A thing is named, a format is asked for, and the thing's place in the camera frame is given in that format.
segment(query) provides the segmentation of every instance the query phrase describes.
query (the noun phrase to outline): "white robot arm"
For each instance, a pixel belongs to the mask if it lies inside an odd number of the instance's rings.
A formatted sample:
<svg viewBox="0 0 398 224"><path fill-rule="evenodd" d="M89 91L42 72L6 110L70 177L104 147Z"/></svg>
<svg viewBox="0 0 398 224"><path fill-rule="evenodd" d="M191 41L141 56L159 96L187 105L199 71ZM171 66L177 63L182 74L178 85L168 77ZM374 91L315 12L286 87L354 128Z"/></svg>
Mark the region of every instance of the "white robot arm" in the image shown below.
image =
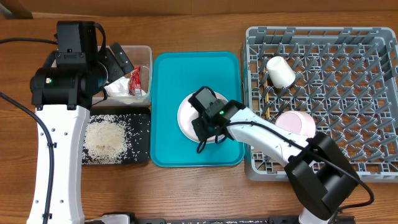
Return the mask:
<svg viewBox="0 0 398 224"><path fill-rule="evenodd" d="M81 207L81 154L90 111L81 106L67 110L66 105L45 105L36 115L48 127L54 148L54 179L49 223L84 223ZM28 224L43 222L43 211L49 181L49 149L47 139L38 128L39 154L35 194Z"/></svg>
<svg viewBox="0 0 398 224"><path fill-rule="evenodd" d="M217 99L206 86L188 102L199 114L192 125L201 142L214 135L225 135L261 150L284 167L297 198L305 207L298 219L301 224L329 223L360 183L337 144L326 134L317 133L314 138L308 138L290 133L258 117L237 101ZM326 163L316 174L310 167L315 159Z"/></svg>

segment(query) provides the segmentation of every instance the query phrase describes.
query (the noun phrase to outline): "wooden surface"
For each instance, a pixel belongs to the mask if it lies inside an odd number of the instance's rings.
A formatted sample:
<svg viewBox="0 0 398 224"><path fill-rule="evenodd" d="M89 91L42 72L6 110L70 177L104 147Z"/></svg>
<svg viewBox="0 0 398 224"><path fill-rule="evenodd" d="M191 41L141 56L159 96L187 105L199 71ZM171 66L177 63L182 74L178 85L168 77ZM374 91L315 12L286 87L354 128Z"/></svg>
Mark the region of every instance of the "wooden surface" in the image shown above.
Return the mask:
<svg viewBox="0 0 398 224"><path fill-rule="evenodd" d="M278 13L226 16L99 17L107 42L149 45L156 58L164 52L227 50L240 58L250 26L385 26L398 31L398 12ZM51 39L55 19L0 21L0 39ZM54 49L48 44L0 45L0 91L30 105L29 80ZM24 223L32 205L37 160L33 119L0 100L0 223ZM302 206L289 183L253 182L244 166L162 169L147 166L90 166L82 170L81 197L86 218L116 210L138 217L249 218L298 215ZM351 209L357 223L397 223L398 185L370 184L373 205ZM346 203L368 195L358 187Z"/></svg>
<svg viewBox="0 0 398 224"><path fill-rule="evenodd" d="M396 0L18 0L31 12L92 16L176 16L398 10Z"/></svg>

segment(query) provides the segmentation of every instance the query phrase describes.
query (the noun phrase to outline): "pink plate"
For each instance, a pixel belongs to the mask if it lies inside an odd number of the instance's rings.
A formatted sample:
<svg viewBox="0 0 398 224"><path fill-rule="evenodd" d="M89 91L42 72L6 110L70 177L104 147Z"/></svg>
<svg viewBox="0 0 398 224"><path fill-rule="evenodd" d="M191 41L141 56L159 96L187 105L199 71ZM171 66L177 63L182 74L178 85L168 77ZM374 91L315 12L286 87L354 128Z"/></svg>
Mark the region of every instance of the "pink plate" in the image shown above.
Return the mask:
<svg viewBox="0 0 398 224"><path fill-rule="evenodd" d="M215 93L217 99L225 100L227 99L223 97L219 93ZM180 104L180 107L178 108L178 113L177 113L177 121L178 121L178 126L180 127L182 133L184 135L191 139L192 141L199 142L198 136L195 134L195 131L193 130L192 127L192 121L194 119L197 119L199 117L198 112L194 109L193 106L188 102L188 99L192 96L192 94L189 94ZM224 136L220 135L218 136L218 139L221 140ZM207 143L213 143L216 141L216 137L213 136L211 138L207 139Z"/></svg>
<svg viewBox="0 0 398 224"><path fill-rule="evenodd" d="M286 131L310 138L314 137L317 130L313 118L303 111L286 111L276 119L275 125Z"/></svg>

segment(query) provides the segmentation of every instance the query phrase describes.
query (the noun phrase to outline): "wooden table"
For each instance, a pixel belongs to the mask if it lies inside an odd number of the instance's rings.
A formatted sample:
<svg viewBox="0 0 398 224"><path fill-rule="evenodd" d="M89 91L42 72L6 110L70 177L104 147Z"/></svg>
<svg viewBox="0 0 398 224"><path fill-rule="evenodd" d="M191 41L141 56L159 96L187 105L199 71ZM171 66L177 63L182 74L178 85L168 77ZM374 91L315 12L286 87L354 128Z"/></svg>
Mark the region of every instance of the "wooden table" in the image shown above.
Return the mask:
<svg viewBox="0 0 398 224"><path fill-rule="evenodd" d="M223 16L96 17L107 43L148 45L164 52L227 50L240 58L251 26L375 26L398 31L397 11L242 14ZM0 21L0 39L52 39L56 19ZM49 44L0 45L0 91L31 110L29 80L41 67ZM0 222L25 223L33 201L37 128L28 115L0 100ZM298 215L302 206L286 182L253 182L244 165L163 169L146 166L84 166L81 197L86 218L132 211L140 218L250 218ZM397 223L398 185L370 184L376 201L351 209L357 223ZM346 203L368 199L358 187Z"/></svg>

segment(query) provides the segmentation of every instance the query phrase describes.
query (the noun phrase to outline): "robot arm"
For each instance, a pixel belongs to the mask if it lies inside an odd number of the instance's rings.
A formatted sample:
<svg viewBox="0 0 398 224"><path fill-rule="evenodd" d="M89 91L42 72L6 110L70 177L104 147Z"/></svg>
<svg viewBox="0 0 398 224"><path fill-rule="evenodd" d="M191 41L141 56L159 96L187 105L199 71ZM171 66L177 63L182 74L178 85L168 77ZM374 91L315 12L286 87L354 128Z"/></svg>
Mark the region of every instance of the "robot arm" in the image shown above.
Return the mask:
<svg viewBox="0 0 398 224"><path fill-rule="evenodd" d="M98 51L96 27L103 35ZM134 69L121 46L105 46L102 27L94 22L57 23L58 50L30 81L32 104L53 139L54 178L50 211L44 214L49 182L49 148L39 130L39 155L34 201L27 223L81 224L85 222L81 206L81 155L93 95L106 83L112 83ZM51 68L56 59L57 67ZM108 215L101 222L129 220L128 216Z"/></svg>
<svg viewBox="0 0 398 224"><path fill-rule="evenodd" d="M301 224L328 223L358 185L353 178L327 164L316 174L312 171L310 166L321 157L359 179L337 144L326 134L317 133L314 138L307 138L290 133L258 117L237 101L217 99L205 86L188 101L199 114L192 125L201 142L223 134L260 149L284 166L297 198L305 207L298 220Z"/></svg>

